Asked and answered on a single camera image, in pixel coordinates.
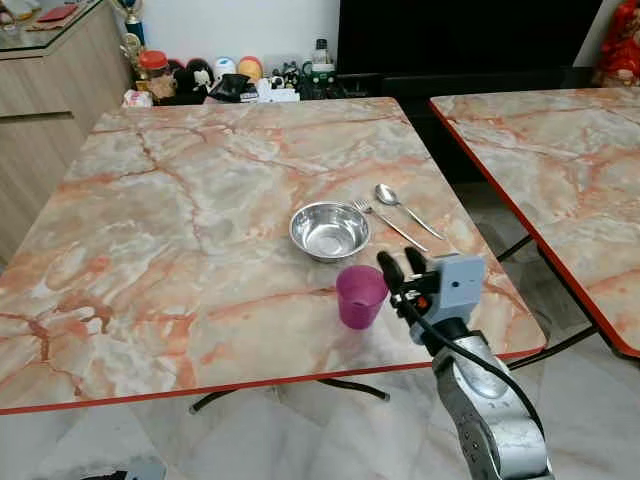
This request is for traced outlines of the red figurine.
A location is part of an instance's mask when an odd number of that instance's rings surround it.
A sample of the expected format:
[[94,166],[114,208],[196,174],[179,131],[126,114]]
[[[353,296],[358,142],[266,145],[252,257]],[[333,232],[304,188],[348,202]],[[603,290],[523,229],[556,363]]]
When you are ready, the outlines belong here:
[[640,46],[637,0],[622,0],[611,15],[596,59],[594,82],[600,87],[639,87]]

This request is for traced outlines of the stainless steel bowl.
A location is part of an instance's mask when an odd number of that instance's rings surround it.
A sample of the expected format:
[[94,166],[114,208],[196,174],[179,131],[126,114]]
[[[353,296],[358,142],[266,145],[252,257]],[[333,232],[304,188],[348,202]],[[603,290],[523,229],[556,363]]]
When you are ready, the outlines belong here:
[[343,202],[321,201],[300,207],[291,216],[294,244],[312,260],[338,262],[364,250],[371,239],[369,221]]

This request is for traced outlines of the purple plastic cup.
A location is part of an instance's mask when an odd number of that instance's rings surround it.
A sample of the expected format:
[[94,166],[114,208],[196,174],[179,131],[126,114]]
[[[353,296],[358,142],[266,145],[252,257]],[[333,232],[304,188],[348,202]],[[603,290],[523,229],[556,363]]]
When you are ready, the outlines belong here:
[[340,271],[335,279],[340,321],[348,328],[370,328],[389,294],[378,268],[353,265]]

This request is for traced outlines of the orange egg-shaped toy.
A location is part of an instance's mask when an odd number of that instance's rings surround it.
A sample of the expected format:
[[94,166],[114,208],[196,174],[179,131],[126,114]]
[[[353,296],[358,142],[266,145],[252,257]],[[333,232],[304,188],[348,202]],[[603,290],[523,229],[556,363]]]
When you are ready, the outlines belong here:
[[257,83],[262,78],[262,63],[256,56],[243,56],[237,63],[236,73]]

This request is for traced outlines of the marble-pattern folding table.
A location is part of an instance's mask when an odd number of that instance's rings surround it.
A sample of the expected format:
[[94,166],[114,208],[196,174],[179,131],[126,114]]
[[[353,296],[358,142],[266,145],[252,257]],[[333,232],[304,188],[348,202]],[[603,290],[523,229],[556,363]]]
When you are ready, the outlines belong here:
[[637,88],[463,93],[429,105],[588,317],[588,332],[637,362]]
[[291,219],[379,184],[433,233],[431,255],[486,260],[471,328],[504,360],[547,337],[393,99],[102,116],[0,274],[0,415],[73,410],[430,364],[390,308],[340,323],[342,262]]

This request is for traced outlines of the black mouse-ear figurines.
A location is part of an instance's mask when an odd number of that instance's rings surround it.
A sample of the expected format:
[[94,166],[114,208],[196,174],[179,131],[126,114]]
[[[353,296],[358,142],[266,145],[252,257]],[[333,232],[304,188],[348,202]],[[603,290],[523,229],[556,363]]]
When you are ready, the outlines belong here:
[[168,67],[174,79],[174,95],[169,97],[169,104],[192,105],[205,101],[215,81],[215,74],[207,61],[195,58],[183,64],[170,59]]

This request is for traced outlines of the flat red box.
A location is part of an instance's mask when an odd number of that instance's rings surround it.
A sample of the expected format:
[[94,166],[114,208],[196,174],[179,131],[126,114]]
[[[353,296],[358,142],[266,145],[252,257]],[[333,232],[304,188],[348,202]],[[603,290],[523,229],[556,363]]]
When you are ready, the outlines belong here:
[[52,23],[58,23],[61,22],[61,20],[72,18],[73,15],[78,12],[78,9],[79,5],[74,3],[56,6],[56,8],[42,14],[35,23],[38,24],[38,26],[50,26]]

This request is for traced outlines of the white box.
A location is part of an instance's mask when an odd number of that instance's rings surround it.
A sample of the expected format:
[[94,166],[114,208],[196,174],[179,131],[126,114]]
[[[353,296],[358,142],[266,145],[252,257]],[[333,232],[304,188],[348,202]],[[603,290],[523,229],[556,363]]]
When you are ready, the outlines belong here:
[[293,88],[273,88],[269,79],[260,79],[256,83],[256,102],[298,102],[301,100],[300,93]]

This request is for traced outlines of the green glass bottle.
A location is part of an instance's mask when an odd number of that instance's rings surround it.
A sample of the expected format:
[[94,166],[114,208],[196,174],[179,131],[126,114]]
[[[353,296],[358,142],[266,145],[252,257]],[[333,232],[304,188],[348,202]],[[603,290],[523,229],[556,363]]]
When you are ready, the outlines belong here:
[[317,38],[311,59],[300,68],[300,90],[302,100],[329,99],[334,83],[335,64],[330,55],[328,41]]

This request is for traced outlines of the red-lidded clear jar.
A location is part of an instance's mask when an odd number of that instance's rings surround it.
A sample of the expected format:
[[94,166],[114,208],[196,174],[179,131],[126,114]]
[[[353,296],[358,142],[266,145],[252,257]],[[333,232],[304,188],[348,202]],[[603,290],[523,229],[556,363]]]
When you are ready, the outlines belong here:
[[140,64],[147,84],[147,91],[154,96],[154,99],[172,99],[177,93],[177,82],[169,67],[168,56],[159,50],[143,50],[138,55]]

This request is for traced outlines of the silver metal fork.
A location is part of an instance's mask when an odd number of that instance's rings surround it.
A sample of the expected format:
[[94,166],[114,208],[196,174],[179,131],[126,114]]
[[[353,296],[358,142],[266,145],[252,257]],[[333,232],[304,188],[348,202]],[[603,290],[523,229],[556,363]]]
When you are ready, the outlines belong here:
[[374,206],[369,204],[369,202],[361,200],[361,198],[357,198],[357,200],[352,201],[352,205],[355,206],[357,210],[365,212],[365,214],[375,216],[376,219],[383,221],[383,223],[387,225],[387,227],[394,230],[394,232],[399,234],[399,236],[401,236],[402,238],[406,239],[406,241],[410,242],[413,247],[417,248],[417,250],[421,250],[422,252],[429,252],[429,248],[426,248],[424,244],[417,242],[415,238],[413,238],[406,232],[406,230],[397,227],[397,225],[394,224],[387,215],[381,214],[381,212],[376,210]]

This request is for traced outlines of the silver metal spoon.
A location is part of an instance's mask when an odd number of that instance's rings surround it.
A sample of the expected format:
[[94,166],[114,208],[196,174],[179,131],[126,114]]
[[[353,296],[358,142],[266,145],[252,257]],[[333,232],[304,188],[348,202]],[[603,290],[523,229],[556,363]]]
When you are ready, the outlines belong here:
[[439,232],[436,232],[436,230],[433,227],[430,227],[428,223],[425,223],[425,220],[422,220],[410,206],[403,204],[401,198],[397,195],[397,192],[394,192],[393,188],[390,188],[387,184],[378,184],[378,186],[375,187],[375,196],[381,204],[399,207],[399,209],[406,212],[411,219],[415,220],[422,229],[428,230],[429,233],[440,239],[440,241],[444,241],[445,237]]

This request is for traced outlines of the black television screen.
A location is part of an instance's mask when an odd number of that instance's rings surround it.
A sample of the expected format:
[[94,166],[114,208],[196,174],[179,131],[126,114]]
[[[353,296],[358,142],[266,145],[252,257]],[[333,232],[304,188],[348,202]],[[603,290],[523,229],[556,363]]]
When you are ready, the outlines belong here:
[[340,0],[340,74],[520,72],[573,64],[602,0]]

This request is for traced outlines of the black pouch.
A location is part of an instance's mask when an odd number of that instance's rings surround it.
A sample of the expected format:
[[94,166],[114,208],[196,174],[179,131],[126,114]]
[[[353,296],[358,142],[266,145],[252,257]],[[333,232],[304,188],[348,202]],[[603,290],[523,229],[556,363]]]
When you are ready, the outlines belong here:
[[256,99],[257,93],[250,77],[230,73],[221,76],[207,96],[220,102],[243,102],[244,99]]

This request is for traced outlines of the light wooden cabinet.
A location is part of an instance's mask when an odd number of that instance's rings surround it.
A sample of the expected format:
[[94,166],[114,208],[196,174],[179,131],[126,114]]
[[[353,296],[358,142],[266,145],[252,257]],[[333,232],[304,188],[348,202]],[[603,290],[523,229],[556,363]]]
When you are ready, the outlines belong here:
[[84,0],[60,29],[0,27],[0,266],[93,125],[122,105],[133,81],[122,44],[111,0]]

